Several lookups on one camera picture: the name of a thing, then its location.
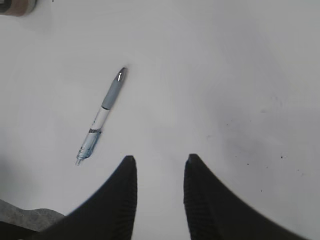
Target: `floor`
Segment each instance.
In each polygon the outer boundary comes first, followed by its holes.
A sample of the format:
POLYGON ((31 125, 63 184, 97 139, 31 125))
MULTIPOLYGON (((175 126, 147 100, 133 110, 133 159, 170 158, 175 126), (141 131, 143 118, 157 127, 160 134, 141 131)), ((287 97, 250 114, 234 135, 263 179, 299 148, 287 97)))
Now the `floor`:
POLYGON ((68 214, 134 155, 132 239, 189 239, 197 153, 252 207, 320 238, 319 23, 315 0, 38 0, 1 16, 0 199, 68 214), (75 166, 123 66, 95 152, 75 166))

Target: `ballpoint pen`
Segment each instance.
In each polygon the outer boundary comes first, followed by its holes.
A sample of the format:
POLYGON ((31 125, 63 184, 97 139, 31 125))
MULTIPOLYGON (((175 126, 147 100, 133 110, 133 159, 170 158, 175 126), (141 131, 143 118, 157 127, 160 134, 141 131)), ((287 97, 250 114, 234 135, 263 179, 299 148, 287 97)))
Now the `ballpoint pen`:
POLYGON ((96 143, 102 133, 102 127, 107 119, 108 113, 112 106, 114 105, 120 89, 125 81, 127 75, 127 68, 123 67, 113 80, 108 93, 106 94, 101 107, 93 121, 91 128, 76 156, 76 165, 79 166, 80 163, 91 156, 96 143))

